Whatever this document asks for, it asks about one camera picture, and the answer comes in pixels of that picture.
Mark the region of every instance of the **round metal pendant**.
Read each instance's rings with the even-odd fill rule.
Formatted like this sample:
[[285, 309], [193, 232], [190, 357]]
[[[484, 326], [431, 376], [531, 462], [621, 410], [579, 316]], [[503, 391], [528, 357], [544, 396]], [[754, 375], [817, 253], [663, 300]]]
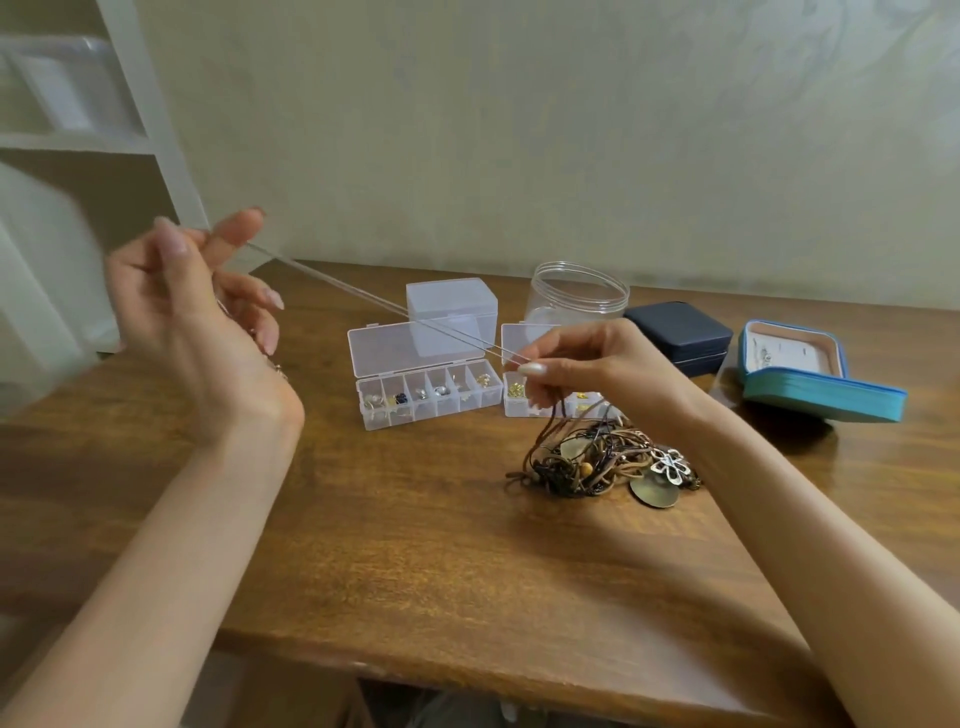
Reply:
[[573, 440], [564, 440], [560, 443], [560, 455], [567, 460], [576, 460], [587, 448], [590, 447], [590, 440], [586, 437], [577, 437]]
[[680, 488], [650, 471], [630, 478], [630, 492], [651, 508], [672, 508], [680, 499]]

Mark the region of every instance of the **hand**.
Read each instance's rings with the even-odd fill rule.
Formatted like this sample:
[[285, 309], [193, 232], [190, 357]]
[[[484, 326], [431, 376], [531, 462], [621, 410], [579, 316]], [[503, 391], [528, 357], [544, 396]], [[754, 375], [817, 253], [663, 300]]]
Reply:
[[571, 392], [599, 392], [657, 442], [680, 447], [684, 418], [709, 397], [627, 319], [553, 328], [517, 352], [526, 394], [551, 407]]
[[[256, 208], [231, 215], [210, 233], [157, 218], [151, 231], [107, 258], [124, 343], [186, 387], [203, 436], [216, 437], [250, 417], [302, 426], [300, 399], [264, 357], [276, 350], [272, 312], [283, 308], [282, 299], [262, 280], [219, 270], [262, 227]], [[218, 305], [214, 285], [233, 319]]]

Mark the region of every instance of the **fingernail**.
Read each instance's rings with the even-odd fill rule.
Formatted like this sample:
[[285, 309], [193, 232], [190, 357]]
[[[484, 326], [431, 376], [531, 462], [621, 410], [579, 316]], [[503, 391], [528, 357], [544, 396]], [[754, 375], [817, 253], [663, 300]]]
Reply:
[[263, 351], [267, 353], [267, 356], [274, 355], [279, 339], [280, 335], [276, 331], [270, 331], [263, 335]]
[[161, 258], [167, 260], [187, 254], [186, 237], [169, 218], [157, 217], [154, 220], [154, 230], [156, 246], [160, 250]]
[[270, 303], [275, 305], [281, 311], [286, 308], [286, 306], [283, 305], [283, 299], [280, 297], [280, 294], [278, 294], [273, 288], [269, 288], [267, 290], [267, 298], [270, 299]]
[[526, 364], [520, 364], [516, 370], [527, 376], [543, 376], [546, 374], [546, 367], [538, 361], [528, 361]]

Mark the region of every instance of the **jewelry box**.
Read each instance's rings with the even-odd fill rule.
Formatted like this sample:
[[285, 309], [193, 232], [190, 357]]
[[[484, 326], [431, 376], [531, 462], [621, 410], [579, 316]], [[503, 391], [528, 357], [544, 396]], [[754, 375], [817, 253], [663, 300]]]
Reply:
[[[529, 344], [533, 344], [555, 324], [503, 324], [500, 327], [500, 345], [504, 352], [501, 363], [506, 364], [510, 356], [507, 352], [517, 353]], [[525, 392], [526, 377], [517, 372], [503, 373], [503, 412], [507, 417], [549, 417], [552, 407], [535, 407], [527, 401]], [[603, 403], [603, 396], [597, 392], [573, 392], [565, 400], [567, 417], [577, 417], [587, 413], [588, 420], [615, 420], [620, 410], [611, 404]]]
[[479, 334], [474, 316], [348, 331], [364, 427], [406, 425], [500, 404], [503, 382], [483, 358], [484, 349], [468, 343], [478, 342]]
[[687, 376], [716, 374], [733, 339], [730, 329], [683, 301], [634, 306], [623, 316]]
[[907, 393], [851, 379], [839, 340], [825, 331], [748, 321], [740, 332], [743, 399], [840, 422], [896, 423]]

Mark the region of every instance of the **clear plastic jar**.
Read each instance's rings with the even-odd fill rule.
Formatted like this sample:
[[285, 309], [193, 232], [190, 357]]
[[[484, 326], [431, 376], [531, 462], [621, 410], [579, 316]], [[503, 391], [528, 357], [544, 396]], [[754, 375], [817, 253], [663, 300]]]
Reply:
[[623, 315], [630, 286], [585, 265], [557, 260], [537, 266], [523, 320], [529, 324], [579, 324]]

